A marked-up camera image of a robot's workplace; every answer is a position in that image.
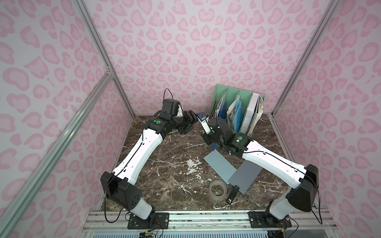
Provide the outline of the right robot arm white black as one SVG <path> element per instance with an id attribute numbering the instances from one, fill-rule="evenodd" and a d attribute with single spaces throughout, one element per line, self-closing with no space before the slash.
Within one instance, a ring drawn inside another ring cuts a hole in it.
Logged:
<path id="1" fill-rule="evenodd" d="M 273 199 L 263 214 L 268 223 L 279 222 L 295 211 L 312 212 L 318 196 L 318 168 L 294 163 L 241 132 L 234 132 L 227 122 L 214 117 L 200 116 L 203 139 L 217 146 L 229 155 L 244 159 L 282 180 L 288 189 Z"/>

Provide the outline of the clear tape roll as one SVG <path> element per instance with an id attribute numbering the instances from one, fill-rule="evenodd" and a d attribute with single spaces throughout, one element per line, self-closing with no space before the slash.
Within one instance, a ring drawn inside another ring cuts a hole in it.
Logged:
<path id="1" fill-rule="evenodd" d="M 222 201 L 227 198 L 227 185 L 222 180 L 213 180 L 208 189 L 209 197 L 214 201 Z"/>

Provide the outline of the dark blue envelope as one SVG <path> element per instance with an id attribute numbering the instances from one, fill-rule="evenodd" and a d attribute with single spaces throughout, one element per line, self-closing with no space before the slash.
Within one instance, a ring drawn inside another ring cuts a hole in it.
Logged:
<path id="1" fill-rule="evenodd" d="M 214 151 L 217 148 L 217 144 L 214 142 L 214 137 L 213 137 L 214 130 L 211 127 L 210 129 L 211 129 L 210 134 L 206 134 L 203 131 L 203 134 L 201 136 L 204 139 L 205 143 L 211 147 L 211 150 Z"/>

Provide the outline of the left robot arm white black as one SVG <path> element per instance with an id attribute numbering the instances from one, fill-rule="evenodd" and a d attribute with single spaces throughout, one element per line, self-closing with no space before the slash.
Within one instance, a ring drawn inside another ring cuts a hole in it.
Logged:
<path id="1" fill-rule="evenodd" d="M 152 116 L 126 158 L 111 173 L 104 172 L 101 176 L 105 198 L 143 220 L 151 220 L 154 209 L 142 198 L 142 191 L 135 187 L 140 172 L 167 134 L 172 131 L 187 134 L 196 122 L 198 116 L 193 111 L 184 111 L 181 117 L 163 111 Z"/>

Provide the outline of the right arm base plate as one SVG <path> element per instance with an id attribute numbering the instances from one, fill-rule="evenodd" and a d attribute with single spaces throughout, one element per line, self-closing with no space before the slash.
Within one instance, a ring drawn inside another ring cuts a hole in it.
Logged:
<path id="1" fill-rule="evenodd" d="M 273 217 L 269 212 L 249 211 L 249 222 L 251 228 L 279 228 L 288 229 L 292 228 L 290 217 L 287 215 L 284 219 L 277 219 Z"/>

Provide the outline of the green file organizer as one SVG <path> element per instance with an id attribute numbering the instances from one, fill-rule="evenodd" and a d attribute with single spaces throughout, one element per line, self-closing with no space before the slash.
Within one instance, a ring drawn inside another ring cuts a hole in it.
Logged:
<path id="1" fill-rule="evenodd" d="M 233 117 L 237 100 L 241 100 L 242 102 L 244 119 L 245 110 L 249 104 L 252 94 L 253 92 L 228 87 L 220 84 L 216 85 L 212 94 L 209 117 L 220 117 L 222 119 L 225 119 L 230 129 L 233 131 L 233 133 L 235 133 L 233 129 Z M 246 134 L 247 136 L 252 135 L 254 128 L 257 125 L 260 118 L 262 117 L 264 111 L 265 96 L 261 94 L 259 95 L 260 97 L 257 104 L 257 111 L 253 117 L 251 126 Z"/>

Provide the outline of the blue folder in organizer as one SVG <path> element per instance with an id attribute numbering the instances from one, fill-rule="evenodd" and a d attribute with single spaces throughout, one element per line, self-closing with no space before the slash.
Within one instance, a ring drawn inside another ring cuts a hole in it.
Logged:
<path id="1" fill-rule="evenodd" d="M 243 120 L 242 102 L 241 100 L 237 100 L 235 111 L 234 111 L 234 117 L 233 117 L 233 129 L 235 133 L 238 133 L 240 131 L 242 120 Z"/>

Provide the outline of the aluminium rail front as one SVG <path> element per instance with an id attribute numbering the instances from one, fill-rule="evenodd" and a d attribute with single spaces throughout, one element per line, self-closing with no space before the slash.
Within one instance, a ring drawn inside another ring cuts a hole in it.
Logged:
<path id="1" fill-rule="evenodd" d="M 266 225 L 260 218 L 261 214 L 260 210 L 162 211 L 157 213 L 159 218 L 154 224 L 149 225 L 126 212 L 91 212 L 82 234 L 142 232 L 148 229 L 161 232 L 323 230 L 331 233 L 338 229 L 326 209 L 321 211 L 322 223 L 313 213 L 294 212 L 277 227 Z"/>

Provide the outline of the grey envelope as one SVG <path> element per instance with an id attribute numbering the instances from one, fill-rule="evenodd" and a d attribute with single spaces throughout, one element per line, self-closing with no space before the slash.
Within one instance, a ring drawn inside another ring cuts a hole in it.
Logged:
<path id="1" fill-rule="evenodd" d="M 261 166 L 245 160 L 228 181 L 231 185 L 237 186 L 241 194 L 246 194 L 262 169 Z"/>

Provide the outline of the light blue envelope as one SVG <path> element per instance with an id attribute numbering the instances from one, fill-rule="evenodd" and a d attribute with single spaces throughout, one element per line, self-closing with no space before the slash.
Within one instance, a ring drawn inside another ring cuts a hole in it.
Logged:
<path id="1" fill-rule="evenodd" d="M 213 168 L 213 170 L 226 184 L 229 184 L 229 179 L 233 176 L 237 169 L 230 164 L 221 153 L 214 150 L 206 155 L 204 160 Z"/>

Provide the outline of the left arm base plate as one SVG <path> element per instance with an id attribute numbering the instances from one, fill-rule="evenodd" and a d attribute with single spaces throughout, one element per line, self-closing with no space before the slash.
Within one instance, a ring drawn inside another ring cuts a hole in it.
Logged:
<path id="1" fill-rule="evenodd" d="M 170 214 L 166 212 L 153 212 L 147 219 L 142 219 L 136 214 L 132 214 L 128 219 L 128 230 L 168 229 Z"/>

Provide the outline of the small black stapler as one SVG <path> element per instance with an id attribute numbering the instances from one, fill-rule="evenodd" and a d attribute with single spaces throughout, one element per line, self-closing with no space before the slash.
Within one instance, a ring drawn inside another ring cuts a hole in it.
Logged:
<path id="1" fill-rule="evenodd" d="M 227 200 L 226 202 L 231 205 L 233 200 L 235 199 L 235 197 L 237 196 L 239 192 L 239 187 L 238 186 L 234 186 L 233 189 L 231 190 L 231 192 L 229 193 L 228 197 L 227 197 Z"/>

